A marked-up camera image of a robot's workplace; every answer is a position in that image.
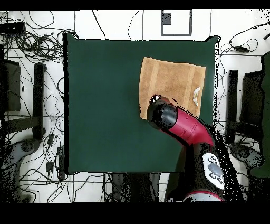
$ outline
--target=black bar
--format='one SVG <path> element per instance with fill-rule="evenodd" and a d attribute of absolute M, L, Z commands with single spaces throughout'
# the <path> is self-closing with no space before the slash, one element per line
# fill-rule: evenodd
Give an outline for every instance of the black bar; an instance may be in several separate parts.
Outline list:
<path fill-rule="evenodd" d="M 39 117 L 39 124 L 32 128 L 33 138 L 42 140 L 43 137 L 43 80 L 46 65 L 36 63 L 34 67 L 33 88 L 33 117 Z"/>
<path fill-rule="evenodd" d="M 252 125 L 244 122 L 227 122 L 227 128 L 231 132 L 245 134 L 246 137 L 252 138 L 256 141 L 261 141 L 263 138 L 263 129 L 261 126 Z"/>
<path fill-rule="evenodd" d="M 262 71 L 247 73 L 243 78 L 243 94 L 240 121 L 262 125 L 263 119 L 263 90 L 261 83 L 264 74 Z"/>
<path fill-rule="evenodd" d="M 264 37 L 264 40 L 266 40 L 268 37 L 270 37 L 270 33 Z"/>
<path fill-rule="evenodd" d="M 227 111 L 226 120 L 228 122 L 236 122 L 237 81 L 238 81 L 238 71 L 237 70 L 229 70 L 227 108 L 226 108 L 226 111 Z M 231 130 L 230 127 L 228 127 L 228 125 L 227 125 L 226 126 L 225 141 L 227 143 L 234 143 L 234 139 L 235 139 L 235 131 Z"/>
<path fill-rule="evenodd" d="M 36 127 L 40 124 L 39 117 L 31 118 L 19 118 L 14 120 L 8 120 L 4 122 L 5 134 L 11 134 L 14 132 L 20 132 L 31 127 Z"/>

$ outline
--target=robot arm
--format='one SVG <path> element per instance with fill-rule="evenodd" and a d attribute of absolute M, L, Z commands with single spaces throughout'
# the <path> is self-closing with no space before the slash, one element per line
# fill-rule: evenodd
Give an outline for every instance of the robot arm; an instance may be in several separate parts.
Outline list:
<path fill-rule="evenodd" d="M 187 150 L 183 201 L 224 201 L 223 172 L 207 128 L 157 95 L 150 100 L 147 119 L 151 126 L 174 137 Z"/>

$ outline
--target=small white object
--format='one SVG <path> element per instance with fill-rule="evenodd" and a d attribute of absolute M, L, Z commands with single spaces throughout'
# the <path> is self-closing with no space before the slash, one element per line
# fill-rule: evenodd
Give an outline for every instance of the small white object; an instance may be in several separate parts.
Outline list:
<path fill-rule="evenodd" d="M 223 174 L 222 176 L 218 177 L 208 168 L 208 166 L 211 163 L 215 163 L 220 167 L 217 157 L 212 153 L 206 153 L 202 156 L 202 161 L 204 163 L 204 171 L 206 179 L 210 181 L 212 184 L 214 184 L 216 187 L 220 188 L 221 190 L 224 190 Z"/>
<path fill-rule="evenodd" d="M 197 98 L 199 95 L 200 87 L 194 90 L 193 102 L 198 106 Z"/>

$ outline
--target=white tile floor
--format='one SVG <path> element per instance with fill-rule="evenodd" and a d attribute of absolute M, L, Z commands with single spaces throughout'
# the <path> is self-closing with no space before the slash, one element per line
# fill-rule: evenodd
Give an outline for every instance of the white tile floor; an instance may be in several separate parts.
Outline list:
<path fill-rule="evenodd" d="M 31 18 L 36 23 L 34 24 L 31 21 L 28 12 L 10 12 L 9 18 L 11 19 L 21 19 L 26 20 L 26 22 L 35 28 L 38 28 L 38 25 L 41 27 L 47 26 L 48 24 L 54 23 L 48 26 L 46 29 L 35 29 L 34 31 L 39 35 L 52 34 L 56 38 L 59 30 L 52 29 L 73 29 L 76 31 L 80 39 L 111 39 L 111 40 L 197 40 L 203 41 L 209 35 L 219 35 L 221 36 L 220 47 L 223 44 L 228 43 L 230 38 L 243 30 L 248 29 L 251 26 L 265 23 L 270 19 L 270 13 L 264 10 L 193 10 L 192 12 L 192 36 L 161 36 L 161 10 L 122 10 L 122 11 L 95 11 L 96 17 L 99 21 L 100 26 L 102 27 L 105 36 L 99 29 L 95 18 L 92 14 L 92 11 L 52 11 L 52 14 L 49 11 L 34 11 L 31 12 Z M 172 19 L 176 18 L 175 13 L 181 13 L 181 10 L 178 12 L 172 13 Z M 33 33 L 33 30 L 27 25 L 26 29 Z M 270 33 L 269 26 L 259 27 L 257 29 L 252 29 L 248 32 L 245 32 L 233 39 L 233 45 L 241 45 L 251 38 L 256 38 L 258 40 L 258 48 L 251 53 L 239 53 L 239 52 L 229 52 L 227 55 L 222 56 L 221 60 L 224 65 L 225 71 L 219 66 L 219 72 L 221 75 L 224 75 L 223 85 L 225 93 L 227 92 L 227 73 L 230 69 L 238 70 L 238 90 L 242 89 L 242 78 L 245 73 L 261 70 L 261 58 L 260 55 L 268 52 L 270 50 L 270 38 L 263 40 L 263 37 Z M 250 48 L 254 49 L 256 45 L 250 43 Z M 26 58 L 17 58 L 23 56 L 20 50 L 16 49 L 16 44 L 13 44 L 13 48 L 8 52 L 8 58 L 10 60 L 20 63 L 21 66 L 21 80 L 25 86 L 25 91 L 21 92 L 21 96 L 24 99 L 30 114 L 32 113 L 32 100 L 33 100 L 33 85 L 30 81 L 33 79 L 34 65 L 28 61 Z M 44 96 L 50 96 L 47 101 L 45 101 L 44 108 L 44 127 L 47 131 L 50 131 L 52 124 L 53 126 L 57 120 L 57 126 L 60 130 L 63 130 L 63 101 L 60 98 L 60 94 L 57 91 L 55 84 L 63 77 L 63 67 L 60 63 L 56 62 L 45 62 L 47 65 L 47 72 L 45 73 L 45 84 L 44 86 Z M 60 90 L 63 91 L 63 82 L 60 82 Z M 223 93 L 223 88 L 221 81 L 218 85 L 218 97 Z M 240 113 L 240 102 L 241 102 L 242 92 L 238 92 L 238 107 L 237 107 L 237 119 L 239 120 Z M 22 116 L 28 116 L 28 112 L 23 102 L 21 102 L 20 112 L 11 112 L 9 117 L 6 116 L 6 119 L 15 119 L 21 118 Z M 226 108 L 226 97 L 222 98 L 219 105 L 220 120 L 225 120 L 225 108 Z M 55 130 L 54 134 L 60 134 L 59 130 Z M 26 137 L 31 137 L 32 131 L 30 129 L 24 130 L 18 133 L 13 139 L 12 143 L 23 140 Z M 56 148 L 60 146 L 64 141 L 64 136 L 60 136 L 60 140 L 51 148 L 51 156 L 56 153 Z M 43 149 L 40 149 L 26 157 L 24 163 L 21 167 L 20 174 L 24 175 L 29 169 L 37 169 L 41 173 L 45 172 L 46 160 L 44 160 Z M 232 158 L 232 162 L 239 172 L 246 173 L 246 168 L 243 163 Z M 44 184 L 46 179 L 41 177 L 37 172 L 30 171 L 31 176 L 27 176 L 22 179 L 21 185 L 27 190 L 33 191 L 37 194 L 35 202 L 47 202 L 48 197 L 55 192 L 59 187 L 57 184 L 49 185 L 35 185 L 35 184 Z M 86 181 L 88 176 L 91 173 L 79 173 L 74 176 L 74 190 L 80 188 L 83 183 Z M 243 185 L 248 185 L 248 180 L 242 176 L 238 175 L 239 183 Z M 164 199 L 166 183 L 168 181 L 169 173 L 163 173 L 160 179 L 160 192 L 159 198 Z M 53 180 L 57 180 L 55 172 L 51 177 Z M 73 183 L 72 176 L 69 176 L 67 183 L 62 191 L 62 193 L 55 198 L 54 202 L 70 202 L 72 200 L 72 189 Z M 76 192 L 76 202 L 96 202 L 101 199 L 102 195 L 102 177 L 88 178 L 86 185 Z M 108 193 L 111 191 L 111 184 L 106 184 L 106 189 Z"/>

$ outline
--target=tangled wires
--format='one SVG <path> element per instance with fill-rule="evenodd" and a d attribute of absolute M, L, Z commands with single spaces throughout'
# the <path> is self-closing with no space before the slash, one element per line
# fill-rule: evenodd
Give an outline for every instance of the tangled wires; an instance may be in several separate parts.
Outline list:
<path fill-rule="evenodd" d="M 2 42 L 3 46 L 12 49 L 13 44 L 16 43 L 17 48 L 24 54 L 23 57 L 16 57 L 16 58 L 27 58 L 30 62 L 35 63 L 32 60 L 39 60 L 39 62 L 46 62 L 46 61 L 54 61 L 57 63 L 63 63 L 62 61 L 59 62 L 59 60 L 62 60 L 63 58 L 63 34 L 64 33 L 71 33 L 76 39 L 79 39 L 76 32 L 72 29 L 58 29 L 49 27 L 54 23 L 54 16 L 53 13 L 50 11 L 53 17 L 53 22 L 46 26 L 40 26 L 36 22 L 33 21 L 31 14 L 29 12 L 29 16 L 31 21 L 37 25 L 37 28 L 31 27 L 26 21 L 20 19 L 10 19 L 10 18 L 3 18 L 0 22 L 18 22 L 22 21 L 24 22 L 28 27 L 30 27 L 34 33 L 29 31 L 24 31 L 17 35 L 6 35 L 1 34 L 2 36 Z M 38 35 L 35 30 L 39 29 L 53 29 L 53 30 L 60 30 L 60 32 L 57 34 L 56 37 L 53 36 L 54 32 L 51 32 L 51 34 L 44 34 L 44 35 Z"/>

